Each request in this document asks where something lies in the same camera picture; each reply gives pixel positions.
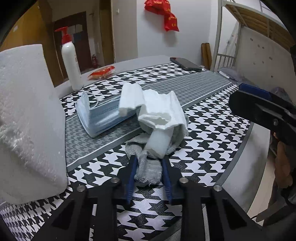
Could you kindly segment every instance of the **white paper towel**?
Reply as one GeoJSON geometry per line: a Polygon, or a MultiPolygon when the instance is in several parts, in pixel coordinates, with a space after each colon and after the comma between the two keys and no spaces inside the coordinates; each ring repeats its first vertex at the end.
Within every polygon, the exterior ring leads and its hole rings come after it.
{"type": "Polygon", "coordinates": [[[0,197],[12,204],[67,186],[65,112],[42,45],[0,53],[0,197]]]}

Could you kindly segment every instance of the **metal bolt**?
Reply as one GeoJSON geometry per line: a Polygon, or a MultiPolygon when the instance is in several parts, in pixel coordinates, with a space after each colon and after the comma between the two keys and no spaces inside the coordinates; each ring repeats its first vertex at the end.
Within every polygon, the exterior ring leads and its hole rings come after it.
{"type": "Polygon", "coordinates": [[[85,189],[86,189],[85,185],[79,185],[79,186],[77,187],[77,191],[78,191],[78,192],[83,192],[85,189]]]}
{"type": "Polygon", "coordinates": [[[118,183],[119,181],[120,181],[120,179],[118,177],[111,178],[112,183],[118,183]]]}
{"type": "Polygon", "coordinates": [[[279,124],[279,121],[278,121],[277,119],[274,119],[274,120],[273,120],[273,125],[274,125],[274,126],[277,126],[278,124],[279,124]]]}
{"type": "Polygon", "coordinates": [[[214,188],[214,190],[215,190],[216,192],[220,192],[220,191],[222,191],[222,187],[219,186],[219,185],[215,185],[213,188],[214,188]]]}
{"type": "Polygon", "coordinates": [[[185,178],[185,177],[182,177],[182,178],[179,179],[179,182],[180,183],[187,183],[187,182],[189,182],[189,180],[187,178],[185,178]]]}

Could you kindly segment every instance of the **smartphone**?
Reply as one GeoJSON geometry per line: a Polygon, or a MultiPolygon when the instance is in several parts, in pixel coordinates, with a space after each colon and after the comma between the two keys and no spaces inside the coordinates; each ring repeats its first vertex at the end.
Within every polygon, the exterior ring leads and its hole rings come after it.
{"type": "Polygon", "coordinates": [[[170,61],[179,65],[182,69],[185,69],[185,70],[193,70],[196,72],[202,71],[202,68],[198,67],[196,64],[190,62],[185,58],[170,58],[170,61]]]}

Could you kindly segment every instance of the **red snack wrapper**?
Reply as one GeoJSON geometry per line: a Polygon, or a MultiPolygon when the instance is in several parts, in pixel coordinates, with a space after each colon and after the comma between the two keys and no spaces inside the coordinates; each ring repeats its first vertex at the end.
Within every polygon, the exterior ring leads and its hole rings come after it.
{"type": "Polygon", "coordinates": [[[170,14],[170,2],[167,0],[147,0],[145,9],[156,14],[170,14]]]}
{"type": "Polygon", "coordinates": [[[172,13],[165,15],[165,30],[166,31],[174,30],[179,32],[177,18],[172,13]]]}
{"type": "Polygon", "coordinates": [[[99,80],[105,79],[108,75],[112,74],[115,70],[114,66],[104,67],[102,69],[98,69],[95,72],[92,72],[87,79],[88,80],[99,80]]]}

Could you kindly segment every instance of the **blue surgical mask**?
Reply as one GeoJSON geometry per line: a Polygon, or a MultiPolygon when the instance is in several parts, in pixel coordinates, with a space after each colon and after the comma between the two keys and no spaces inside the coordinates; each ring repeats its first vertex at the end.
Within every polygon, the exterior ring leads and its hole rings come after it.
{"type": "Polygon", "coordinates": [[[75,107],[80,122],[90,137],[96,137],[136,113],[135,110],[132,110],[128,112],[127,116],[120,116],[118,110],[119,100],[120,96],[101,104],[98,104],[99,101],[97,100],[97,103],[91,107],[88,95],[85,91],[82,93],[75,107]]]}

